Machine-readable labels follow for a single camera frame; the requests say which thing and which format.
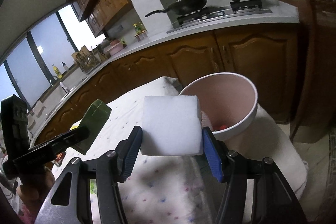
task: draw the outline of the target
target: blue gripper pad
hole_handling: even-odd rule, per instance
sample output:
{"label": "blue gripper pad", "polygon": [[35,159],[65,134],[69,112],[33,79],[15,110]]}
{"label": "blue gripper pad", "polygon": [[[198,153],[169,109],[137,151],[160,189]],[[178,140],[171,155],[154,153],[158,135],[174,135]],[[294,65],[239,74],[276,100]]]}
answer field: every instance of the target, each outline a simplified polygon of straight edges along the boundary
{"label": "blue gripper pad", "polygon": [[219,183],[224,181],[224,174],[222,171],[222,160],[219,155],[221,148],[209,127],[202,129],[203,135],[203,150],[207,158],[212,175],[218,180]]}
{"label": "blue gripper pad", "polygon": [[118,155],[117,167],[124,181],[131,175],[142,142],[142,128],[135,126]]}

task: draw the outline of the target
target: human hand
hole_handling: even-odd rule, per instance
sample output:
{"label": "human hand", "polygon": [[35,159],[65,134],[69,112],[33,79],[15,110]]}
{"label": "human hand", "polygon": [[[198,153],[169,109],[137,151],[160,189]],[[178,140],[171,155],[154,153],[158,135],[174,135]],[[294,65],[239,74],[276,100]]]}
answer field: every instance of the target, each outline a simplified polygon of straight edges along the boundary
{"label": "human hand", "polygon": [[55,183],[55,177],[45,167],[45,173],[34,175],[34,181],[39,181],[40,183],[36,185],[23,183],[17,187],[16,192],[31,215],[36,218],[46,196]]}

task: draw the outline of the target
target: window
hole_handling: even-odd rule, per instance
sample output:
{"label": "window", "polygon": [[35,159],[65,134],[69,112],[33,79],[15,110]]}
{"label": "window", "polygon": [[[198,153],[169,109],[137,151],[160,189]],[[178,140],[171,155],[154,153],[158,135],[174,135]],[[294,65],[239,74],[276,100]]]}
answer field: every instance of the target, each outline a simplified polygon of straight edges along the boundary
{"label": "window", "polygon": [[105,38],[104,34],[94,37],[86,21],[78,21],[71,5],[64,7],[58,12],[78,50],[80,50],[81,47],[86,46],[90,51],[91,47],[95,48],[96,45],[102,42]]}
{"label": "window", "polygon": [[65,72],[64,62],[68,67],[74,64],[71,54],[75,51],[68,41],[56,14],[52,14],[34,28],[31,29],[31,35],[34,39],[38,52],[41,54],[45,64],[54,75],[53,65],[61,73]]}
{"label": "window", "polygon": [[5,99],[6,97],[15,94],[16,96],[18,96],[18,94],[16,93],[15,88],[12,85],[12,82],[7,74],[7,71],[5,69],[5,65],[2,64],[0,66],[0,83],[1,83],[1,87],[0,87],[0,101],[2,99]]}
{"label": "window", "polygon": [[27,102],[33,106],[50,86],[25,38],[8,56],[8,66]]}

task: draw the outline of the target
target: ceiling light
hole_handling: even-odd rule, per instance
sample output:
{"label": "ceiling light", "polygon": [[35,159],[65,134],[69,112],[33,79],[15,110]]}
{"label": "ceiling light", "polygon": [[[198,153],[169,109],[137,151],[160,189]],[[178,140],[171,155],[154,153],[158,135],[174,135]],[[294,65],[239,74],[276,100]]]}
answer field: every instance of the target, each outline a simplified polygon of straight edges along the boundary
{"label": "ceiling light", "polygon": [[37,50],[39,51],[40,54],[43,52],[43,49],[42,49],[41,46],[38,46],[38,47],[37,47]]}

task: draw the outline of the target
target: yellow bottle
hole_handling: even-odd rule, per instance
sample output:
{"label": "yellow bottle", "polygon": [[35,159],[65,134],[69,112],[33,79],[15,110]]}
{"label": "yellow bottle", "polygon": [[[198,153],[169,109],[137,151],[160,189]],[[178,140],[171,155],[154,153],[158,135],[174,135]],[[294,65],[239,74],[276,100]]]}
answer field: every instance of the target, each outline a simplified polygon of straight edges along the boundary
{"label": "yellow bottle", "polygon": [[59,71],[59,69],[53,64],[52,65],[53,69],[54,69],[54,72],[56,73],[57,77],[59,79],[61,79],[63,77],[63,75],[61,74],[61,72]]}

